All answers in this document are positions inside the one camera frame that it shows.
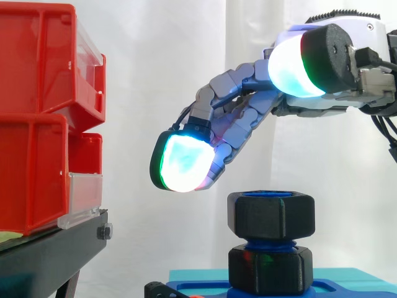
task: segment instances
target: red plastic drawer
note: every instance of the red plastic drawer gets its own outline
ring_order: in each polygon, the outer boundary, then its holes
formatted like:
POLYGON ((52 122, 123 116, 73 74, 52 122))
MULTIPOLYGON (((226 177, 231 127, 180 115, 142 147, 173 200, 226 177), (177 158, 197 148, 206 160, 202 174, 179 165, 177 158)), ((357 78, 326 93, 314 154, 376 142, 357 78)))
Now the red plastic drawer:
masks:
POLYGON ((1 113, 57 113, 71 132, 105 121, 105 57, 69 4, 0 2, 1 113))
POLYGON ((69 228, 99 214, 102 137, 64 116, 0 114, 0 232, 69 228))
POLYGON ((68 212, 68 124, 62 115, 0 114, 0 136, 0 231, 28 235, 68 212))

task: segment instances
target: robotic hand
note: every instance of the robotic hand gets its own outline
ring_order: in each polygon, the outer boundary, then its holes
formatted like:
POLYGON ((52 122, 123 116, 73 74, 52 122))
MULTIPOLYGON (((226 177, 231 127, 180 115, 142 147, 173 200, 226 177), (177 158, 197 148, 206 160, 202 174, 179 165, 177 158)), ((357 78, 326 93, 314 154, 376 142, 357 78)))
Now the robotic hand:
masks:
POLYGON ((197 92, 159 136, 152 182, 178 192, 210 188, 270 112, 322 117, 356 107, 371 115, 397 161, 397 141, 385 123, 397 131, 389 119, 397 115, 396 61, 397 32, 386 34, 379 15, 332 11, 294 25, 264 59, 228 70, 197 92))

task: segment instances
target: black shelf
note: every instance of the black shelf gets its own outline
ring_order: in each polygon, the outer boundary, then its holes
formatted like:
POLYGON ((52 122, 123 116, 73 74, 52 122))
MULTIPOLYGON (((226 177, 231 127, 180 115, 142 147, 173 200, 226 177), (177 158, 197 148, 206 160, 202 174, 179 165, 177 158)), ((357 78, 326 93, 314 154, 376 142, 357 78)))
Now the black shelf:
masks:
POLYGON ((0 244, 0 298, 73 297, 79 270, 106 246, 106 210, 68 230, 54 228, 0 244))

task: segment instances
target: stacked hexagonal nut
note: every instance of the stacked hexagonal nut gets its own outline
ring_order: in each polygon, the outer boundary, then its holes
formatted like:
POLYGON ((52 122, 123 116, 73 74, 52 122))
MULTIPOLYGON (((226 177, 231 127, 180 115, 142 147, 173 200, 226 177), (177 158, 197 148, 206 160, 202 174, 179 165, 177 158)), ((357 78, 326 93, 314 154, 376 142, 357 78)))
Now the stacked hexagonal nut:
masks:
POLYGON ((229 252, 232 287, 259 296, 301 295, 313 283, 311 251, 294 239, 314 233, 314 200, 298 192, 235 192, 228 225, 248 241, 229 252))

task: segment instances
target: white curtain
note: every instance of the white curtain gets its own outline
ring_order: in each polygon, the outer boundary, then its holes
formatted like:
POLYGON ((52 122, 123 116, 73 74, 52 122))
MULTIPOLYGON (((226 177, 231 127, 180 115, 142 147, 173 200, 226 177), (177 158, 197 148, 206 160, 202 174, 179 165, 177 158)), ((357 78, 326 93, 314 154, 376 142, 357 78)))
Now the white curtain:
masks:
POLYGON ((261 57, 281 30, 333 9, 380 13, 397 29, 395 0, 70 0, 107 56, 104 198, 114 237, 80 275, 76 297, 143 297, 170 269, 226 268, 243 240, 226 197, 288 189, 316 199, 317 232, 299 240, 314 265, 352 266, 397 282, 397 165, 368 116, 269 116, 209 191, 160 191, 149 178, 158 135, 211 78, 261 57))

